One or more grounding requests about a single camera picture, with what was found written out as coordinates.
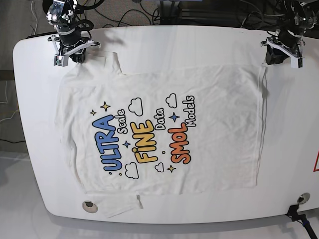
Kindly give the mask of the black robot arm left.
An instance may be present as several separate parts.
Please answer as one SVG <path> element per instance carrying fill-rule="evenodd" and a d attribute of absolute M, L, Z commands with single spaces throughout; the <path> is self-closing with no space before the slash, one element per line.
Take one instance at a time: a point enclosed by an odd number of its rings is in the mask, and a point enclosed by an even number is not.
<path fill-rule="evenodd" d="M 289 58 L 291 67 L 303 67 L 303 35 L 319 21 L 319 11 L 311 7 L 312 3 L 313 0 L 281 1 L 283 23 L 261 42 L 267 47 L 265 61 L 268 65 L 281 64 Z"/>

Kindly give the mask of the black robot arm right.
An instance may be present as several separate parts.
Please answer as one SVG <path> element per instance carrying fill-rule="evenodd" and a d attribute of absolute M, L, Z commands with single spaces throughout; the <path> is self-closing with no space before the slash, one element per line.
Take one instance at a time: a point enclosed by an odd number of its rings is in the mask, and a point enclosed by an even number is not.
<path fill-rule="evenodd" d="M 84 6 L 76 0 L 45 0 L 43 10 L 48 23 L 57 32 L 48 38 L 55 50 L 53 64 L 65 67 L 69 59 L 84 63 L 87 48 L 94 44 L 90 33 L 93 22 L 78 16 L 84 12 Z"/>

